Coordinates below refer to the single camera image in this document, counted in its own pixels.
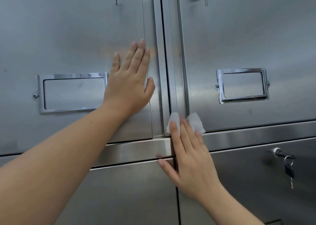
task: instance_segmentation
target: person's right arm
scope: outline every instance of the person's right arm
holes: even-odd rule
[[[218,225],[264,225],[234,199],[220,183],[212,157],[198,131],[193,132],[180,119],[180,136],[175,122],[170,123],[178,170],[163,159],[158,163],[173,183],[198,201]]]

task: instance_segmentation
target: lower cabinet door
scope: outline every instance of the lower cabinet door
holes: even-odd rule
[[[55,225],[174,225],[178,218],[176,187],[149,161],[91,169]]]
[[[295,155],[293,189],[284,158],[274,148]],[[316,138],[211,153],[224,187],[264,223],[315,224]],[[215,225],[195,201],[179,193],[181,225]]]

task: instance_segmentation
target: white cloth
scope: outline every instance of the white cloth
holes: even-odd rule
[[[191,128],[193,131],[199,131],[200,134],[204,134],[205,130],[203,128],[203,124],[202,121],[200,119],[200,117],[198,116],[197,113],[193,113],[191,115],[189,115],[189,117],[187,118]],[[176,112],[171,113],[170,118],[169,118],[169,122],[168,122],[168,126],[166,128],[166,131],[168,133],[168,135],[170,135],[170,121],[174,121],[177,125],[178,128],[178,132],[180,135],[180,119],[179,119],[179,114]]]

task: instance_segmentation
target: skin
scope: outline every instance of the skin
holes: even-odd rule
[[[147,81],[150,50],[133,42],[125,61],[116,53],[103,104],[0,168],[0,224],[53,225],[118,127],[145,107],[155,90]],[[219,225],[261,225],[221,185],[202,136],[180,120],[170,129],[179,172],[163,171]]]
[[[181,118],[180,136],[173,121],[170,132],[179,171],[163,159],[158,163],[172,182],[198,201],[218,225],[263,225],[223,187],[201,134]]]

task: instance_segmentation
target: cabinet door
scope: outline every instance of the cabinet door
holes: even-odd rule
[[[164,134],[154,0],[117,5],[115,0],[0,0],[0,18],[0,155],[24,152],[80,119],[87,112],[78,108],[98,107],[104,78],[81,76],[108,73],[114,53],[123,61],[130,44],[141,38],[151,48],[152,105],[126,121],[110,142]],[[169,109],[168,97],[164,102]],[[65,107],[73,111],[46,113]]]
[[[211,153],[224,187],[264,223],[312,225],[316,212],[316,139],[303,139]],[[284,171],[284,159],[272,154],[275,147],[295,155],[294,189]],[[195,201],[179,193],[182,225],[214,224]]]
[[[176,188],[157,161],[92,169],[55,223],[72,224],[179,224]]]
[[[316,0],[179,5],[188,110],[198,113],[206,131],[316,119]],[[216,71],[243,68],[266,70],[268,100],[220,104]],[[224,73],[225,96],[263,95],[261,72],[243,72]]]

